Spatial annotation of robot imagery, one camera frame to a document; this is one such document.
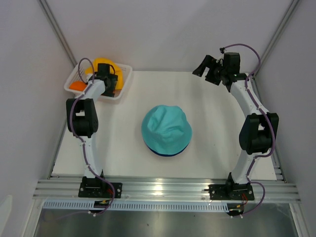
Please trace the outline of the corner frame profile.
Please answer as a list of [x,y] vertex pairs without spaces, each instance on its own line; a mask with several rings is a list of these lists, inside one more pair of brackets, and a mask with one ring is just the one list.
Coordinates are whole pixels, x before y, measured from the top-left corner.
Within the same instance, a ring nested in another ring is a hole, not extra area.
[[284,33],[286,27],[288,26],[289,22],[291,21],[292,17],[294,16],[295,12],[297,11],[301,0],[292,0],[287,7],[284,15],[281,18],[281,21],[278,23],[269,43],[267,44],[262,57],[261,57],[261,65],[259,66],[259,69],[254,73],[254,76],[256,77],[264,64],[267,62],[270,54],[272,53],[273,49],[277,45],[278,41],[280,40],[282,34]]
[[66,54],[68,60],[70,61],[71,65],[73,67],[76,66],[77,61],[75,59],[75,56],[56,20],[56,17],[54,16],[53,11],[51,10],[51,7],[47,0],[37,0],[41,10],[43,11],[49,25],[51,26],[51,29],[53,30],[57,40],[59,41],[64,53]]

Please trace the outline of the orange hat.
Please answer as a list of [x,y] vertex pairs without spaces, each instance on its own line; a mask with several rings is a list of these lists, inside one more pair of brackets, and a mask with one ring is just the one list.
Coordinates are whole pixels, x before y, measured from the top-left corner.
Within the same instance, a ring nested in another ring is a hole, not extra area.
[[84,91],[87,87],[87,84],[82,81],[74,81],[70,84],[69,89],[76,91]]

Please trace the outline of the left corner frame profile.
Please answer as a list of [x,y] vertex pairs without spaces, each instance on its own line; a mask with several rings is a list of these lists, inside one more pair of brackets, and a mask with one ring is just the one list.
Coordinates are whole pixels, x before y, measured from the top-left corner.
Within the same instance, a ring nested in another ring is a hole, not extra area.
[[51,26],[51,29],[53,30],[57,40],[59,41],[64,53],[66,54],[68,60],[70,61],[71,65],[73,67],[76,66],[77,61],[75,59],[75,56],[56,20],[56,17],[54,16],[53,11],[51,10],[51,7],[47,0],[37,0],[41,10],[43,11],[49,25]]

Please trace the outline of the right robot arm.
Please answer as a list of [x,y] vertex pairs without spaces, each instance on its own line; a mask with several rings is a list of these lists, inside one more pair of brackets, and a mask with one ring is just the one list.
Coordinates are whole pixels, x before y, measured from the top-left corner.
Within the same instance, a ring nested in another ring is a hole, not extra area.
[[245,121],[239,133],[241,154],[229,174],[233,182],[225,187],[226,196],[237,199],[243,193],[240,184],[250,182],[256,162],[273,154],[279,117],[262,105],[252,89],[249,75],[240,72],[239,53],[224,53],[222,59],[206,55],[193,75],[204,76],[207,82],[215,85],[224,85],[244,114]]

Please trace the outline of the teal hat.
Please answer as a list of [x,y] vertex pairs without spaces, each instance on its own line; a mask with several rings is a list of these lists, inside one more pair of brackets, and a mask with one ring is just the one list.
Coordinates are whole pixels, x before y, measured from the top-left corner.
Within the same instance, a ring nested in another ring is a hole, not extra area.
[[141,124],[143,141],[155,143],[188,143],[193,130],[186,114],[178,106],[158,105],[144,117]]

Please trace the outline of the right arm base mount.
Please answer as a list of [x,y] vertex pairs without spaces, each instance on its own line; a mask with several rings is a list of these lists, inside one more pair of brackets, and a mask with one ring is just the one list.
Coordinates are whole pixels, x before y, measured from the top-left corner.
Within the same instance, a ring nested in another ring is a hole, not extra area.
[[255,200],[250,183],[247,184],[211,184],[207,189],[211,200]]

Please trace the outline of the yellow hat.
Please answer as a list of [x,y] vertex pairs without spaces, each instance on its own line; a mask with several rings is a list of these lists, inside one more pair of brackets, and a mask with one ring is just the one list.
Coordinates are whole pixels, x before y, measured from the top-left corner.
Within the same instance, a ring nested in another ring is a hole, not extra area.
[[122,90],[124,86],[123,82],[123,72],[121,67],[118,66],[118,64],[114,63],[112,60],[107,59],[107,58],[96,58],[93,60],[93,66],[95,71],[98,69],[98,65],[104,63],[104,64],[109,64],[110,65],[110,73],[117,75],[118,81],[116,84],[116,90]]

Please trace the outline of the blue hat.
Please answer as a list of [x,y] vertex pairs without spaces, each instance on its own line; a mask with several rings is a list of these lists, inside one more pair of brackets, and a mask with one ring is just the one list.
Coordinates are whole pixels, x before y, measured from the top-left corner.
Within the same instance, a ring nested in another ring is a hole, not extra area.
[[183,142],[176,142],[176,143],[155,143],[155,144],[148,144],[144,142],[144,144],[148,147],[148,149],[153,152],[154,154],[161,156],[161,157],[173,157],[180,153],[182,153],[190,144],[183,143]]

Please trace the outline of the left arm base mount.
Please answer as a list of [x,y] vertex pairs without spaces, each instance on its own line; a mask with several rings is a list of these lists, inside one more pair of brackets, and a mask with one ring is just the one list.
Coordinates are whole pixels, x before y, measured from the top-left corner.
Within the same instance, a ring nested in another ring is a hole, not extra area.
[[79,194],[80,198],[121,198],[122,193],[122,183],[111,183],[113,188],[98,179],[83,177],[81,180]]

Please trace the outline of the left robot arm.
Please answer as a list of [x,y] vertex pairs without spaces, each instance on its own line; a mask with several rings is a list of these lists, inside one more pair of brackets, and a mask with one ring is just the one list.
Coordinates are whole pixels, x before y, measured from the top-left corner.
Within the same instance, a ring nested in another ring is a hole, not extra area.
[[118,76],[115,67],[108,63],[92,66],[92,75],[86,82],[81,94],[67,99],[67,127],[78,139],[84,162],[84,177],[103,180],[103,168],[97,155],[96,133],[99,120],[95,102],[104,94],[112,94],[116,88]]

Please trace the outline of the right corner frame profile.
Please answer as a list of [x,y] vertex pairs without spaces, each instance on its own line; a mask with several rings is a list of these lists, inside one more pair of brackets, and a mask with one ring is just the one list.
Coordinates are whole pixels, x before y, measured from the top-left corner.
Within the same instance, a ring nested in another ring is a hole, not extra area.
[[292,0],[287,7],[284,15],[281,18],[281,21],[278,23],[269,43],[267,44],[262,57],[261,57],[261,65],[259,66],[259,69],[254,73],[254,76],[256,77],[264,64],[267,62],[270,54],[272,53],[273,49],[277,45],[278,41],[280,40],[282,34],[284,33],[286,27],[288,26],[289,22],[291,21],[292,17],[294,16],[295,12],[297,11],[301,0]]

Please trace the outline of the aluminium mounting rail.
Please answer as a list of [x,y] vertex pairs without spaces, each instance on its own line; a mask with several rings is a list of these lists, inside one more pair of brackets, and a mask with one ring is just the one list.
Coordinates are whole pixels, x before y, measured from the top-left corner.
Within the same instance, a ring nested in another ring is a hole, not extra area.
[[[209,199],[207,188],[211,184],[223,184],[223,179],[198,178],[148,178],[110,176],[109,182],[122,183],[122,200],[202,202]],[[52,176],[40,179],[33,198],[78,199],[80,176]],[[253,185],[255,200],[265,196],[264,203],[300,203],[296,185],[283,181],[262,181],[264,187]]]

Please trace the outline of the white plastic basket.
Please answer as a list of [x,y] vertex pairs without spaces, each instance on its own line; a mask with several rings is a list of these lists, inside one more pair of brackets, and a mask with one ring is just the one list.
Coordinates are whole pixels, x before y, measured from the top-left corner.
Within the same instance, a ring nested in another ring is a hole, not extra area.
[[[90,76],[90,74],[86,73],[86,70],[88,70],[89,67],[91,67],[91,64],[87,62],[86,60],[84,60],[80,65],[80,73],[83,76],[85,81],[86,81],[86,78]],[[99,97],[99,100],[119,102],[123,94],[127,92],[129,89],[130,82],[132,81],[132,78],[133,78],[133,68],[129,65],[120,64],[117,62],[114,63],[114,67],[115,67],[115,70],[117,69],[121,70],[122,81],[123,81],[122,87],[121,89],[115,91],[114,97],[102,95]],[[66,79],[66,82],[64,84],[64,89],[68,92],[73,93],[74,95],[79,95],[81,94],[81,91],[70,89],[71,84],[75,81],[80,81],[79,74],[78,74],[78,65],[74,67],[73,71],[70,73],[70,75]]]

